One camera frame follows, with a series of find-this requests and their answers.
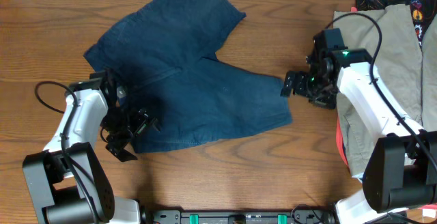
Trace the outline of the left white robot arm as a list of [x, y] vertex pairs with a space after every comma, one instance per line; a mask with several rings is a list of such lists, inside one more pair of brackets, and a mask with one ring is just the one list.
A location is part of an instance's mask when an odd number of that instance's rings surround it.
[[146, 223], [138, 201], [114, 195], [94, 147], [102, 137], [119, 161], [134, 160], [126, 145], [155, 127], [157, 120], [145, 109], [119, 104], [120, 88], [105, 76], [64, 89], [66, 108], [55, 135], [41, 152], [23, 161], [38, 222]]

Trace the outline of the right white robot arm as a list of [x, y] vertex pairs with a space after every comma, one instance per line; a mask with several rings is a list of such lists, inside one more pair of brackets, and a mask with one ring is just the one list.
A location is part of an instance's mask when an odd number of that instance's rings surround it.
[[321, 50], [308, 72], [289, 71], [282, 96], [297, 94], [326, 109], [343, 94], [375, 143], [362, 189], [338, 201], [339, 223], [394, 219], [410, 208], [436, 203], [436, 133], [410, 119], [382, 82], [365, 49]]

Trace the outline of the navy blue shorts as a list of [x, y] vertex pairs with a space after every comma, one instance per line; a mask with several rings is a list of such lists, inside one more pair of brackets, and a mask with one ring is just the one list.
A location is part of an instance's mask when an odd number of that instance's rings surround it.
[[85, 52], [94, 70], [116, 74], [130, 105], [158, 120], [132, 142], [136, 153], [250, 137], [292, 122], [281, 79], [216, 57], [243, 18], [228, 0], [153, 0]]

